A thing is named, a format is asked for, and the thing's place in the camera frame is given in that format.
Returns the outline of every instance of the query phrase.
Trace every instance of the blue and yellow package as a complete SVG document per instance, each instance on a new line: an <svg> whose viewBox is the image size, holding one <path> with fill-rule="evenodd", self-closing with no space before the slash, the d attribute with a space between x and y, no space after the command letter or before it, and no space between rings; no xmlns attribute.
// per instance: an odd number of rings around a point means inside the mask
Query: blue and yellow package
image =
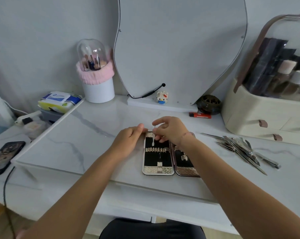
<svg viewBox="0 0 300 239"><path fill-rule="evenodd" d="M42 97L41 100L38 101L38 106L47 111L64 114L81 100L81 96L54 91Z"/></svg>

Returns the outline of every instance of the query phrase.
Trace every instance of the wooden floor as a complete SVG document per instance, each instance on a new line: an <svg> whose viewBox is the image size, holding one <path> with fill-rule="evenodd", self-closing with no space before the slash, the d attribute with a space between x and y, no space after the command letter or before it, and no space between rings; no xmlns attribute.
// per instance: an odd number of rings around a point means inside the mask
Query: wooden floor
<svg viewBox="0 0 300 239"><path fill-rule="evenodd" d="M27 229L34 223L34 221L27 220L14 212L10 212L10 214L16 232L19 232L21 229ZM166 219L161 217L157 217L156 219L156 223L162 223L165 221ZM241 237L238 235L225 233L225 232L208 229L204 227L202 229L204 230L207 239L241 239ZM11 239L11 238L12 238L12 233L8 224L7 216L3 212L3 206L0 205L0 239ZM97 236L89 235L89 234L85 234L83 237L83 239L98 239L98 238L99 237Z"/></svg>

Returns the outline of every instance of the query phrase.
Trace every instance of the person's left arm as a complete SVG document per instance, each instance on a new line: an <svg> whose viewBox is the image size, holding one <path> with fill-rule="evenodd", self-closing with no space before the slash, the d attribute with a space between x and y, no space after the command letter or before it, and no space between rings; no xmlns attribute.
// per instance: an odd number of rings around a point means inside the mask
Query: person's left arm
<svg viewBox="0 0 300 239"><path fill-rule="evenodd" d="M22 239L81 239L114 169L132 152L141 133L146 131L143 124L120 131L111 147Z"/></svg>

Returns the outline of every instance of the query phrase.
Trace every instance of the wall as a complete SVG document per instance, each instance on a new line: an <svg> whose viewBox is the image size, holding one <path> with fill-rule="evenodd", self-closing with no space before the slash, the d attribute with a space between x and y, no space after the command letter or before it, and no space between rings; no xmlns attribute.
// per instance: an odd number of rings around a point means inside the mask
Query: wall
<svg viewBox="0 0 300 239"><path fill-rule="evenodd" d="M238 64L269 19L300 13L300 0L245 1L248 32ZM117 15L117 0L0 0L0 96L30 112L49 91L82 94L76 43L95 38L113 46ZM237 67L210 89L213 94L225 97ZM117 75L114 83L116 94L127 94Z"/></svg>

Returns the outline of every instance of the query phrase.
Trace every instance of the pink bracelet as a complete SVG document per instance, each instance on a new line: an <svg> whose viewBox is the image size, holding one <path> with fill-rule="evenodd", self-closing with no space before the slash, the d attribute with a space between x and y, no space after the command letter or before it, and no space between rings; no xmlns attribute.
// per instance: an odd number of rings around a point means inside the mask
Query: pink bracelet
<svg viewBox="0 0 300 239"><path fill-rule="evenodd" d="M193 132L185 132L182 136L181 136L181 140L180 140L180 145L177 146L177 148L180 148L181 147L181 143L182 143L182 140L183 140L183 137L187 134L191 134L193 137L195 137L194 133Z"/></svg>

